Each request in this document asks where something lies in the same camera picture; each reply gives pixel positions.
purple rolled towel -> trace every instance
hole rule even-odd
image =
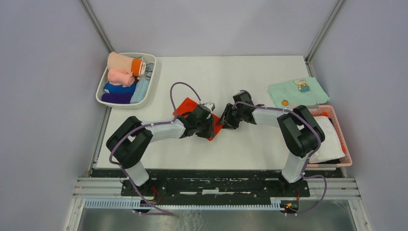
[[[129,104],[133,93],[105,93],[102,95],[102,101],[107,103]]]

pink rolled towel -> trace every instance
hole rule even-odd
[[[123,85],[124,87],[130,87],[130,85],[135,82],[133,72],[128,73],[119,69],[110,69],[108,72],[108,80],[112,85]]]

white tabletop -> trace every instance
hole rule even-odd
[[[303,56],[159,57],[157,85],[144,108],[113,108],[99,154],[98,168],[118,168],[109,163],[106,140],[129,117],[140,120],[172,118],[170,86],[177,81],[192,85],[202,102],[215,103],[214,114],[221,116],[239,90],[247,90],[254,104],[273,106],[267,93],[269,84],[307,77]],[[184,85],[173,90],[176,106],[186,97],[198,101]],[[240,123],[237,130],[223,129],[208,141],[197,136],[167,139],[149,144],[141,159],[145,168],[163,169],[282,169],[288,149],[279,128]]]

mint green towel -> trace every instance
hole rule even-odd
[[[313,77],[271,84],[268,87],[268,94],[279,108],[297,105],[310,106],[329,101],[329,96]]]

red cloth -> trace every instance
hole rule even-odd
[[[197,105],[198,103],[196,103],[195,101],[187,97],[177,108],[177,115],[181,116],[185,112],[192,112]],[[214,135],[216,136],[219,133],[219,131],[221,131],[223,124],[217,125],[219,121],[219,117],[214,114],[213,116],[214,116]]]

